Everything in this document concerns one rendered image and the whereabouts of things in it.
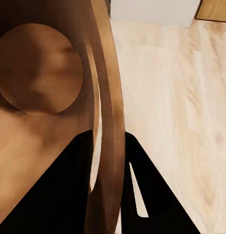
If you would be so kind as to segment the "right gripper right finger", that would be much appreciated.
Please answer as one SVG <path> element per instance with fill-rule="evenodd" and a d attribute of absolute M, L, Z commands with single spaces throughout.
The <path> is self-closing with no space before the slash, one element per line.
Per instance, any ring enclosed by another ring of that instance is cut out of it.
<path fill-rule="evenodd" d="M 148 217 L 137 214 L 131 163 Z M 122 234 L 201 234 L 138 140 L 125 132 Z"/>

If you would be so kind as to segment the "trash can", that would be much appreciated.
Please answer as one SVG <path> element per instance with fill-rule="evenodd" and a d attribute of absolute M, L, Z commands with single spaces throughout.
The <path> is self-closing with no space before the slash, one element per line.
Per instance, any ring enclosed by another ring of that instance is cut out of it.
<path fill-rule="evenodd" d="M 115 234 L 123 93 L 105 0 L 0 0 L 0 224 L 68 144 L 92 130 L 98 173 L 83 234 Z"/>

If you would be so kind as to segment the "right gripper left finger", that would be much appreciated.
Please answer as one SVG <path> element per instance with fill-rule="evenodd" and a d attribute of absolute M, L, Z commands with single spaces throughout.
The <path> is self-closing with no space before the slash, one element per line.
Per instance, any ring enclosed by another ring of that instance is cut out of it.
<path fill-rule="evenodd" d="M 0 224 L 0 234 L 83 234 L 93 131 L 77 135 Z"/>

